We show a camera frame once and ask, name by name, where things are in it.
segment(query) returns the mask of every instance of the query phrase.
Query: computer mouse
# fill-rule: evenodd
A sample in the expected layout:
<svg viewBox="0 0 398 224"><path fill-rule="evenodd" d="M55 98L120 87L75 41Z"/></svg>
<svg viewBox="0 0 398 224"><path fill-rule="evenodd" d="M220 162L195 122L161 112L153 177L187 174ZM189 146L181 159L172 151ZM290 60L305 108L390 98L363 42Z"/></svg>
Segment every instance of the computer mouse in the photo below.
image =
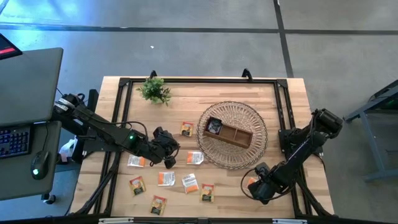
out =
<svg viewBox="0 0 398 224"><path fill-rule="evenodd" d="M49 171L49 156L50 153L47 151L40 151L34 156L30 165L30 173L35 180L41 180Z"/></svg>

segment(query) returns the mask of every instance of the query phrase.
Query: concrete floor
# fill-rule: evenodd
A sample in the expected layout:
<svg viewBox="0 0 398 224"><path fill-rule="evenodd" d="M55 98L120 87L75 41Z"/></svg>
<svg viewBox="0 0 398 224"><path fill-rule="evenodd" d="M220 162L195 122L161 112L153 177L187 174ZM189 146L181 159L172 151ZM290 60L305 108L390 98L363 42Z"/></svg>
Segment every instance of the concrete floor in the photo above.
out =
<svg viewBox="0 0 398 224"><path fill-rule="evenodd" d="M398 30L394 0L280 0L280 7L286 29ZM9 0L0 26L15 26L0 33L22 50L63 47L58 83L63 92L99 90L104 75L149 75L151 70L159 75L238 76L247 67L256 77L287 77L279 34L18 30L16 25L26 23L277 29L272 0ZM294 77L304 78L312 109L347 115L396 80L397 37L287 34ZM324 150L337 215L398 222L398 180L363 181L376 166L359 121L345 125ZM53 191L70 201L73 187L64 186L76 178L63 172L57 176ZM60 215L67 211L67 200L54 205L36 205L29 198L3 201L2 211L16 202L42 209L9 209L0 220Z"/></svg>

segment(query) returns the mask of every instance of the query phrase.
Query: green plant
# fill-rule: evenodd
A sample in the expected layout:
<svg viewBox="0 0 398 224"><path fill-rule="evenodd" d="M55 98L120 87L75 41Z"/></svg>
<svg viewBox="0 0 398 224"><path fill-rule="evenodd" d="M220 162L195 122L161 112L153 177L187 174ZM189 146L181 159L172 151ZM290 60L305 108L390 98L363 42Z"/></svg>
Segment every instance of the green plant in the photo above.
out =
<svg viewBox="0 0 398 224"><path fill-rule="evenodd" d="M164 87L163 78L147 78L144 86L137 88L142 93L145 100L151 100L152 103L165 103L170 101L170 88Z"/></svg>

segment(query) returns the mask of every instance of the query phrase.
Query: wooden tabletop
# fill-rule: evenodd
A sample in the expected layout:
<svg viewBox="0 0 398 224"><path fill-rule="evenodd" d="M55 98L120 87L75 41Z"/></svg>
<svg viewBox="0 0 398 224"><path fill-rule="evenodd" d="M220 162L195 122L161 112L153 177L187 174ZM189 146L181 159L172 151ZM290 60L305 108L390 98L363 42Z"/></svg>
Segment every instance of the wooden tabletop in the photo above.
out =
<svg viewBox="0 0 398 224"><path fill-rule="evenodd" d="M96 113L109 121L113 114L119 78L120 77L104 77L99 94ZM302 78L288 78L287 81L289 84L289 93L295 123L298 128L302 128L309 123L311 118L304 80ZM243 195L239 185L243 174L249 167L240 170L221 169L206 159L198 166L187 165L188 151L199 150L195 136L196 127L194 128L195 131L192 137L180 135L182 121L192 122L196 125L201 114L211 105L228 100L242 102L257 110L263 117L268 132L266 152L263 158L251 167L254 167L262 161L265 161L269 167L276 165L278 162L284 160L284 155L280 152L277 137L277 132L280 127L276 110L274 87L272 85L168 83L167 86L171 88L172 94L172 99L168 107L165 105L152 105L150 102L145 101L136 90L139 86L141 86L140 83L134 84L127 120L144 123L150 133L152 133L156 127L162 126L164 130L168 130L173 134L173 137L181 145L180 152L176 158L177 163L170 170L175 172L176 181L174 186L159 187L157 185L158 173L160 171L167 171L163 162L154 167L150 167L149 161L146 160L146 165L143 168L128 167L127 160L129 154L126 152L122 153L112 207L112 216L156 216L150 213L150 204L153 196L158 195L167 199L166 208L162 215L163 217L294 217L292 197L290 195L270 201L268 205L263 205ZM121 109L118 116L119 121L123 112L126 89L127 88L125 88L123 92L121 100ZM280 91L280 94L285 109L283 92ZM287 128L289 128L289 122L287 120L286 124ZM140 126L134 125L133 127L143 132ZM98 186L103 157L103 152L96 152L83 161L71 212L75 212L81 208ZM304 171L308 188L324 208L330 213L333 213L325 172L318 158L315 156L308 158L304 164ZM201 202L199 192L185 194L182 185L182 177L191 173L196 175L199 185L215 185L215 200L213 203ZM147 190L143 194L133 197L129 189L129 180L140 175L144 179ZM104 191L102 210L108 198L108 190L109 184ZM299 188L298 194L300 208L304 211Z"/></svg>

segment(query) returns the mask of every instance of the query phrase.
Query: wicker basket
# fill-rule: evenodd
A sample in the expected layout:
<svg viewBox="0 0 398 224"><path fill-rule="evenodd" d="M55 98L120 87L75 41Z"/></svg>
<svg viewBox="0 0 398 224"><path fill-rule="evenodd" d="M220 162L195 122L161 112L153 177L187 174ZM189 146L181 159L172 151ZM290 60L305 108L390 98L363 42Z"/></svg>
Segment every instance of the wicker basket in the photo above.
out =
<svg viewBox="0 0 398 224"><path fill-rule="evenodd" d="M248 149L203 135L206 122L212 116L224 124L253 133ZM225 169L240 169L258 161L267 148L267 128L264 120L250 106L233 101L216 103L200 117L197 126L197 141L200 150L212 163Z"/></svg>

